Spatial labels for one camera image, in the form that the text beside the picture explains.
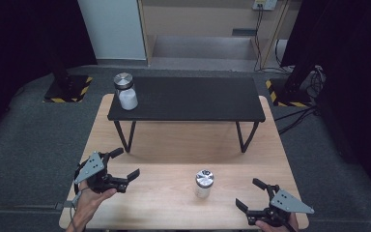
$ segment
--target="glass jar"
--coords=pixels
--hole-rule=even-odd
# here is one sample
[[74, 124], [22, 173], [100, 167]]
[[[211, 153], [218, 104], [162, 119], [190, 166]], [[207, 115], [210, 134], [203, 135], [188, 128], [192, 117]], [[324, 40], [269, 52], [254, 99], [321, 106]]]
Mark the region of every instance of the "glass jar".
[[114, 77], [114, 87], [123, 109], [132, 110], [138, 105], [131, 74], [123, 72], [116, 75]]

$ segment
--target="human hand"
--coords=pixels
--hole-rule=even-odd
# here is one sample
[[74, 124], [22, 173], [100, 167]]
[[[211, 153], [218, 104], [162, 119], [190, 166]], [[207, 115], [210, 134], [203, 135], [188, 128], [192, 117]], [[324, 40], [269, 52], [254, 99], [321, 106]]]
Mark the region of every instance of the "human hand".
[[[300, 231], [300, 227], [298, 226], [297, 216], [295, 213], [291, 213], [289, 216], [288, 223], [295, 229], [295, 231]], [[289, 232], [287, 227], [279, 226], [279, 227], [272, 227], [264, 221], [257, 220], [255, 221], [255, 225], [260, 227], [261, 230], [264, 232]]]
[[86, 224], [93, 218], [101, 202], [117, 192], [116, 189], [112, 188], [104, 193], [95, 193], [87, 186], [86, 181], [80, 183], [79, 190], [82, 192], [77, 201], [76, 212], [71, 220], [71, 224], [69, 224], [66, 230], [67, 232], [83, 231]]

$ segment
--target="wooden tabletop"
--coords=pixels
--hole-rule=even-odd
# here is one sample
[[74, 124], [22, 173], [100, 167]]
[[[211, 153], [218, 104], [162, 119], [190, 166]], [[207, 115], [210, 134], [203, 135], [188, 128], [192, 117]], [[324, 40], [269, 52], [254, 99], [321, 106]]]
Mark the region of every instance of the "wooden tabletop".
[[[123, 147], [113, 122], [108, 121], [113, 95], [106, 95], [90, 133], [82, 161], [93, 151], [110, 152]], [[230, 122], [137, 122], [131, 151], [108, 163], [113, 177], [140, 168], [140, 176], [126, 193], [104, 201], [87, 224], [93, 229], [253, 229], [235, 205], [239, 198], [249, 210], [268, 207], [267, 193], [254, 185], [258, 178], [280, 185], [300, 199], [290, 165], [273, 121], [267, 99], [260, 97], [267, 120], [261, 123], [246, 153], [241, 153], [235, 123]], [[130, 122], [121, 122], [129, 132]], [[253, 123], [241, 123], [247, 137]], [[195, 196], [195, 174], [214, 173], [208, 198]], [[68, 200], [74, 198], [71, 191]], [[297, 214], [300, 228], [308, 226], [305, 214]], [[71, 221], [65, 208], [59, 224]]]

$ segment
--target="yellow and black hazard tape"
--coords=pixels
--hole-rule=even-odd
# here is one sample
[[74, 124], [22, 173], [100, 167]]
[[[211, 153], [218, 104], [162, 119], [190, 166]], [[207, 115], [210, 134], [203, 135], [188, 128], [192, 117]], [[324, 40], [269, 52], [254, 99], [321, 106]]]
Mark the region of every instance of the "yellow and black hazard tape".
[[86, 95], [87, 90], [89, 89], [89, 85], [92, 82], [93, 77], [88, 76], [86, 79], [86, 83], [84, 84], [82, 90], [80, 91], [79, 96], [75, 96], [75, 98], [44, 98], [43, 102], [55, 102], [55, 103], [63, 103], [63, 102], [81, 102]]
[[306, 107], [306, 106], [312, 106], [311, 102], [299, 102], [299, 101], [280, 101], [278, 99], [278, 96], [276, 95], [272, 83], [267, 80], [266, 82], [268, 91], [270, 92], [271, 100], [273, 105], [276, 106], [296, 106], [296, 107]]

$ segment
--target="black tabletop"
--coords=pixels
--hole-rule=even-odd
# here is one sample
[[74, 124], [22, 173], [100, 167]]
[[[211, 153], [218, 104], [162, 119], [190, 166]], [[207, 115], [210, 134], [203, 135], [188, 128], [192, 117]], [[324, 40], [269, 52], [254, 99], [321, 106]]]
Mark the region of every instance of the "black tabletop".
[[124, 110], [115, 95], [108, 120], [265, 121], [251, 77], [135, 76], [133, 80], [137, 107]]

